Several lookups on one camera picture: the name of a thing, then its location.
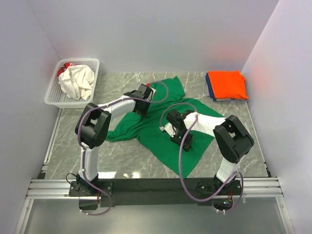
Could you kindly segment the green t shirt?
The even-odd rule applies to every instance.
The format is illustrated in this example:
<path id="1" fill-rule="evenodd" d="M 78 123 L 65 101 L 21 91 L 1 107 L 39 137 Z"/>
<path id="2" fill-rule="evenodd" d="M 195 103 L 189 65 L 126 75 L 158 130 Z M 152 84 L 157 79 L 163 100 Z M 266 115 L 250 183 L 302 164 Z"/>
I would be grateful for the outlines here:
<path id="1" fill-rule="evenodd" d="M 127 113 L 113 131 L 109 131 L 107 141 L 124 141 L 137 139 L 145 148 L 150 150 L 153 155 L 165 166 L 178 171 L 179 145 L 170 141 L 170 136 L 159 129 L 161 123 L 166 124 L 167 120 L 161 120 L 161 114 L 165 109 L 175 103 L 175 107 L 180 113 L 190 109 L 188 104 L 196 107 L 199 113 L 212 117 L 221 117 L 222 115 L 206 106 L 199 100 L 186 98 L 183 86 L 178 77 L 162 80 L 161 83 L 152 84 L 156 89 L 153 97 L 154 103 L 150 105 L 145 117 L 141 117 L 133 112 Z"/>

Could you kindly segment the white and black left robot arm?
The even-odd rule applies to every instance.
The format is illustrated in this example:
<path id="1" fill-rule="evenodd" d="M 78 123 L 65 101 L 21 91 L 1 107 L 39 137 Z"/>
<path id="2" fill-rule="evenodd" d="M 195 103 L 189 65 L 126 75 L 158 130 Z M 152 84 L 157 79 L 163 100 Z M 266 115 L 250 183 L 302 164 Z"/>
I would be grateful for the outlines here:
<path id="1" fill-rule="evenodd" d="M 130 112 L 145 116 L 155 94 L 156 89 L 141 84 L 138 89 L 127 92 L 114 101 L 102 105 L 86 105 L 75 128 L 81 154 L 77 184 L 73 189 L 80 190 L 87 196 L 98 192 L 99 147 L 107 138 L 111 120 Z"/>

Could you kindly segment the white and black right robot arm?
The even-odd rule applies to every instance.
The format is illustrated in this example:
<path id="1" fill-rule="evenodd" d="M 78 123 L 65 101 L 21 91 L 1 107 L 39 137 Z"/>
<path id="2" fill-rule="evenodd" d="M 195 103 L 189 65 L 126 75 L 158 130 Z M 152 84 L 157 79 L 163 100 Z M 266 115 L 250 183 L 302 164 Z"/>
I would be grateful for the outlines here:
<path id="1" fill-rule="evenodd" d="M 162 132 L 170 136 L 170 140 L 188 152 L 194 139 L 191 130 L 210 135 L 217 141 L 223 156 L 222 162 L 214 176 L 214 190 L 224 195 L 231 189 L 238 173 L 241 159 L 254 146 L 254 139 L 238 117 L 211 117 L 193 110 L 180 113 L 171 110 L 166 119 L 168 123 L 160 126 Z"/>

